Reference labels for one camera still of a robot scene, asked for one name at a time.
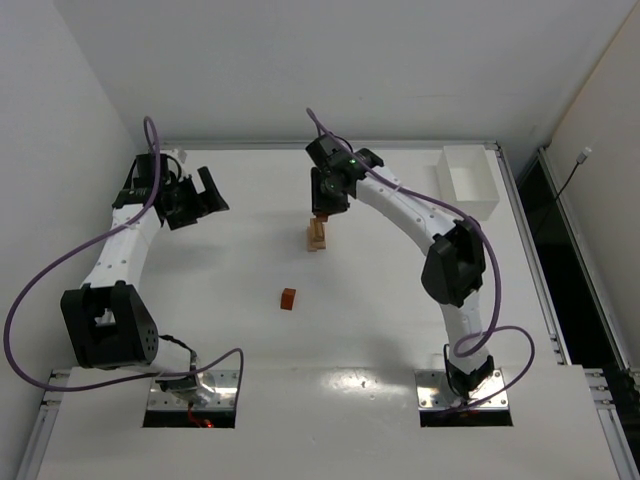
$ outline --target metal base plate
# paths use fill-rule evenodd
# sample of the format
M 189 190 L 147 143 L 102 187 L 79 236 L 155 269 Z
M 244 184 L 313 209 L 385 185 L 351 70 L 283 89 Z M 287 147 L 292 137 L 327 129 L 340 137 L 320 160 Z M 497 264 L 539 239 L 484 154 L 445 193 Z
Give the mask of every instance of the metal base plate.
M 444 370 L 417 370 L 415 375 L 418 390 L 418 408 L 420 411 L 437 412 L 460 404 L 460 398 L 449 388 Z M 502 372 L 494 370 L 493 375 L 482 382 L 470 395 L 469 402 L 488 397 L 503 387 Z M 507 398 L 507 392 L 502 392 L 491 400 L 470 410 L 508 411 L 509 399 Z
M 209 370 L 215 379 L 215 394 L 207 405 L 193 407 L 193 412 L 233 412 L 238 390 L 238 370 Z M 156 382 L 151 382 L 149 412 L 186 412 L 187 402 L 168 392 L 163 392 Z

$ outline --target plastic container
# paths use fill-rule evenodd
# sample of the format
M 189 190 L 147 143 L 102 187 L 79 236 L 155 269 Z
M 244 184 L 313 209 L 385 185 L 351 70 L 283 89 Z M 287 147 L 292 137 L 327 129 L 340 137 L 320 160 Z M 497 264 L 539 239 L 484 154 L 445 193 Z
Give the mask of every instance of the plastic container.
M 477 220 L 487 220 L 500 201 L 482 145 L 444 147 L 436 166 L 442 200 Z

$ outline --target white table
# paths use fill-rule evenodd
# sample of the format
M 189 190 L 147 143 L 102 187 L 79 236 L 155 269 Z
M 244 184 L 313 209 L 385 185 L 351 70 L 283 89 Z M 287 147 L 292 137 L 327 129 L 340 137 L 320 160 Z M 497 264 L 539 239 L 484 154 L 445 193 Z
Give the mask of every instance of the white table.
M 439 196 L 439 149 L 375 151 L 405 184 Z M 402 232 L 353 201 L 330 219 L 327 250 L 308 253 L 304 150 L 191 151 L 231 210 L 161 232 L 140 294 L 161 333 L 203 360 L 245 350 L 236 428 L 141 428 L 149 381 L 64 395 L 38 478 L 618 478 L 582 369 L 557 363 L 502 160 L 487 155 L 501 201 L 482 227 L 503 275 L 501 323 L 525 327 L 537 347 L 509 391 L 513 427 L 420 428 L 413 372 L 442 367 L 446 336 L 419 281 L 424 258 Z M 279 308 L 285 287 L 297 289 L 293 311 Z M 507 381 L 527 360 L 517 333 L 489 345 Z M 355 368 L 378 383 L 353 388 Z M 69 384 L 118 375 L 74 369 Z

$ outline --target wall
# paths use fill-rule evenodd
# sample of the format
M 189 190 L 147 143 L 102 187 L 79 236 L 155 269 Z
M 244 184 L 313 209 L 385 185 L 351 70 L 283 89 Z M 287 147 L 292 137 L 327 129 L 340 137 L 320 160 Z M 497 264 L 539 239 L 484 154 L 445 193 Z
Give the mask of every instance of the wall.
M 47 0 L 0 2 L 0 305 L 57 256 L 109 225 L 135 148 L 62 18 Z M 74 363 L 62 291 L 91 251 L 36 287 L 18 311 L 19 362 L 44 380 Z M 42 392 L 0 361 L 0 479 L 14 478 Z
M 563 195 L 602 275 L 635 365 L 640 365 L 638 49 L 640 8 L 636 7 L 558 127 L 549 149 L 560 181 L 583 147 L 593 149 Z
M 517 171 L 635 0 L 55 0 L 129 129 L 498 139 Z

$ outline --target robotic arm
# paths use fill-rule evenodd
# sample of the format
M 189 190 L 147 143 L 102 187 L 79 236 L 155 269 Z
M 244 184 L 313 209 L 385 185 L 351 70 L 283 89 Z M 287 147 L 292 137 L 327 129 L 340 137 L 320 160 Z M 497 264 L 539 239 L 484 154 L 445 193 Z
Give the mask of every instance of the robotic arm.
M 178 174 L 169 169 L 176 162 Z M 198 218 L 228 210 L 209 169 L 198 169 L 204 191 L 173 157 L 161 155 L 160 190 L 153 208 L 135 224 L 109 237 L 94 269 L 79 289 L 67 290 L 60 301 L 78 363 L 85 368 L 125 368 L 142 373 L 175 373 L 196 368 L 193 350 L 158 328 L 138 295 L 142 268 L 160 228 L 171 230 Z M 138 155 L 113 203 L 112 228 L 133 218 L 149 198 L 154 180 L 154 155 Z M 159 382 L 163 389 L 197 403 L 206 374 Z
M 315 164 L 311 169 L 313 213 L 345 212 L 348 197 L 378 210 L 425 255 L 422 285 L 440 305 L 449 344 L 482 332 L 478 292 L 486 264 L 482 242 L 472 225 L 380 183 L 327 135 L 310 143 L 306 151 Z M 380 157 L 368 149 L 357 153 L 376 173 L 399 183 Z M 466 399 L 494 369 L 486 347 L 465 357 L 452 349 L 447 363 L 452 390 Z

